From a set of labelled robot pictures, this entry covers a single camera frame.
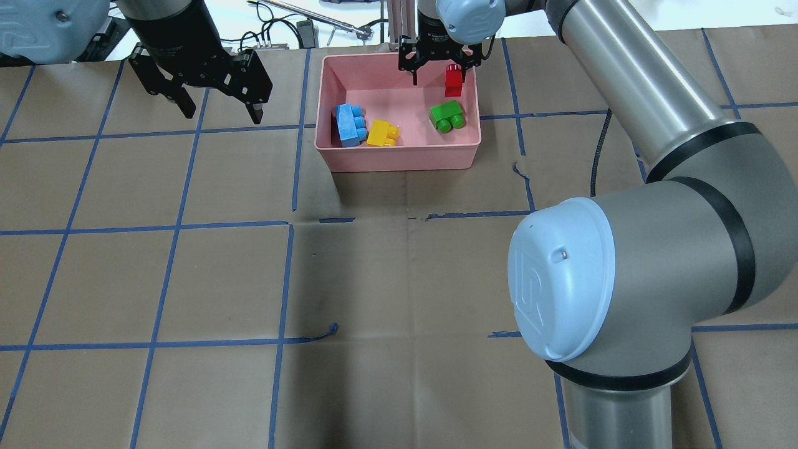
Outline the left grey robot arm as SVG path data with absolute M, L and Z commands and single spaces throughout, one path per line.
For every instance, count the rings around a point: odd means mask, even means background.
M 192 118 L 188 86 L 239 100 L 254 124 L 273 84 L 254 49 L 231 55 L 203 1 L 118 1 L 139 42 L 128 57 L 143 88 Z M 109 1 L 3 1 L 2 55 L 37 65 L 76 60 L 108 18 Z

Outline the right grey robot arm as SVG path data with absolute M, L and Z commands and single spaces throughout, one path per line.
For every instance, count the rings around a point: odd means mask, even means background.
M 508 291 L 527 346 L 562 380 L 573 448 L 670 448 L 670 387 L 691 329 L 780 287 L 796 264 L 796 184 L 752 123 L 730 119 L 627 1 L 418 1 L 415 72 L 467 69 L 505 17 L 546 12 L 648 165 L 632 190 L 575 197 L 511 236 Z

